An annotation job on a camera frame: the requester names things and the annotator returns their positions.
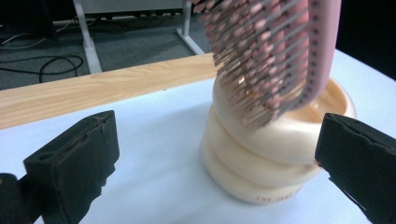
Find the hairbrush handle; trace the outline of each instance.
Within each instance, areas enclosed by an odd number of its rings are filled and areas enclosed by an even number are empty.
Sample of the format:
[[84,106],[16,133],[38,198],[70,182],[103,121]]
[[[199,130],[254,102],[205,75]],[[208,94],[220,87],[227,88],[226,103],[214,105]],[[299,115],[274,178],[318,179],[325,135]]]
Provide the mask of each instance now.
[[332,67],[332,57],[337,39],[341,0],[310,0],[308,68],[301,100],[291,109],[309,104],[326,87]]

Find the white surface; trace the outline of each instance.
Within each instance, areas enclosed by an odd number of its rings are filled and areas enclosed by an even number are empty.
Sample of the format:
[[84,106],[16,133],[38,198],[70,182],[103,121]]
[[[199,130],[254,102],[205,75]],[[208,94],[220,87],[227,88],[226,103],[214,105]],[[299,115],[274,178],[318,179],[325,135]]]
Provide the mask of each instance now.
[[[337,51],[332,76],[358,118],[396,137],[396,83]],[[206,172],[200,144],[213,80],[98,106],[0,131],[0,173],[21,178],[22,160],[96,112],[116,113],[120,159],[103,195],[81,223],[367,223],[360,209],[320,172],[293,198],[243,203]]]

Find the wooden board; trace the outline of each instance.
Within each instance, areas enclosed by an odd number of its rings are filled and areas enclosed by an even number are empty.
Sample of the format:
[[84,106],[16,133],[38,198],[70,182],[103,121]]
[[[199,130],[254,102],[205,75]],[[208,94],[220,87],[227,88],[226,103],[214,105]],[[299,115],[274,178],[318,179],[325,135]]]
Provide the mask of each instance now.
[[212,78],[212,54],[0,91],[0,129]]

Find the round container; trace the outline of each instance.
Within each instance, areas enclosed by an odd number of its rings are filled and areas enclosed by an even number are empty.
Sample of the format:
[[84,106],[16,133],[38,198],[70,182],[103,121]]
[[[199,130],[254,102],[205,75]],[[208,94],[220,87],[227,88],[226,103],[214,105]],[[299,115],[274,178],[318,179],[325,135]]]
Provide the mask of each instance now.
[[242,125],[216,80],[202,146],[206,168],[223,189],[241,200],[288,199],[320,170],[315,150],[327,112],[356,118],[352,101],[333,79],[309,105],[264,128],[250,129]]

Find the hairbrush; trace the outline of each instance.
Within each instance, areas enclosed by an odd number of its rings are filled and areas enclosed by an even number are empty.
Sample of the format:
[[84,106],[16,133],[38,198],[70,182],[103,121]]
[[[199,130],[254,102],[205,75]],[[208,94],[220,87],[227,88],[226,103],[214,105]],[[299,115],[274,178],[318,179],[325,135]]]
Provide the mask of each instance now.
[[220,86],[247,126],[262,127],[325,88],[341,0],[191,0]]

